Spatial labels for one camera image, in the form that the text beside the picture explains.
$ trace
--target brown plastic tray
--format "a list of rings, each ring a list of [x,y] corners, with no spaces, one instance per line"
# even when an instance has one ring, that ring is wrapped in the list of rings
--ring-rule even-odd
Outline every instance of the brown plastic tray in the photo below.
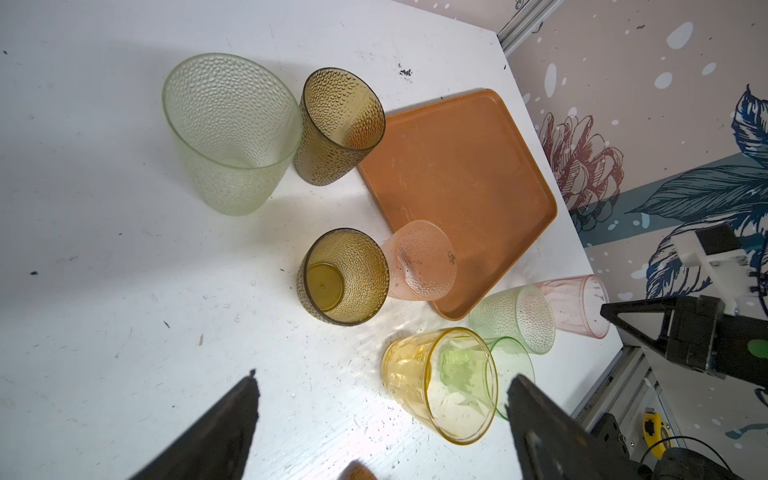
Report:
[[[429,220],[451,239],[456,282],[432,302],[449,320],[466,316],[558,211],[492,90],[388,116],[384,138],[358,169],[393,232]]]

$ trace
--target red flower illustration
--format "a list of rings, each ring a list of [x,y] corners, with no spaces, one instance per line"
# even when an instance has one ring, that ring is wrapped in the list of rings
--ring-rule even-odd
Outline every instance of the red flower illustration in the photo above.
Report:
[[[592,230],[597,222],[611,216],[624,179],[624,155],[617,148],[606,147],[602,136],[590,136],[593,123],[591,115],[581,121],[570,116],[555,127],[550,112],[539,132],[577,231]]]

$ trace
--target wall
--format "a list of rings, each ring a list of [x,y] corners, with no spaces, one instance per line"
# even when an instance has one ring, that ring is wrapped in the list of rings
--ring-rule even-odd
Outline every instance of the wall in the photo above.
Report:
[[[499,33],[528,0],[394,0]]]
[[[612,300],[713,294],[673,234],[720,221],[766,234],[767,18],[757,0],[568,0],[509,57]],[[754,297],[740,308],[764,318]],[[682,433],[764,478],[768,392],[649,360]]]

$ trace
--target tape measure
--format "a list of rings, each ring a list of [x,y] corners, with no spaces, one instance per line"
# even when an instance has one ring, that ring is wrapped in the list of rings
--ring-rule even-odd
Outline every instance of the tape measure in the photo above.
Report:
[[[649,447],[656,442],[670,438],[669,430],[664,424],[664,420],[661,415],[656,413],[653,409],[645,412],[643,418],[643,437],[645,437],[645,443]],[[672,448],[672,441],[667,440],[659,445],[656,445],[650,452],[654,454],[654,457],[661,458],[667,449]]]

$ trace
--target drinking glass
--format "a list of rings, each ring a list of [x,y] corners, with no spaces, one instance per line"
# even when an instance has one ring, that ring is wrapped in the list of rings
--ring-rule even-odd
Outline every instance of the drinking glass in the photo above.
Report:
[[[321,68],[306,79],[300,110],[304,133],[293,165],[312,185],[340,179],[384,137],[384,109],[376,94],[340,68]]]
[[[533,363],[531,363],[531,357],[525,352],[525,347],[509,336],[486,339],[485,344],[491,350],[491,357],[493,357],[493,363],[496,365],[496,378],[498,379],[496,413],[504,420],[509,420],[507,418],[509,386],[518,374],[523,374],[532,382],[536,382]]]
[[[493,420],[496,367],[482,339],[466,328],[394,342],[384,353],[382,380],[404,410],[456,445],[476,442]]]
[[[486,339],[510,336],[528,353],[543,355],[554,345],[552,310],[533,285],[487,296],[469,313],[469,326]]]
[[[389,264],[389,296],[401,300],[437,300],[456,280],[451,240],[427,220],[414,220],[382,245]]]
[[[344,326],[376,315],[387,290],[384,253],[371,237],[351,228],[331,230],[317,239],[301,262],[296,282],[307,312]]]
[[[288,87],[235,55],[182,61],[163,85],[163,110],[197,191],[226,215],[264,203],[301,139],[299,106]]]
[[[547,297],[560,330],[601,339],[611,324],[602,317],[600,308],[608,303],[605,285],[595,275],[572,276],[535,283]]]

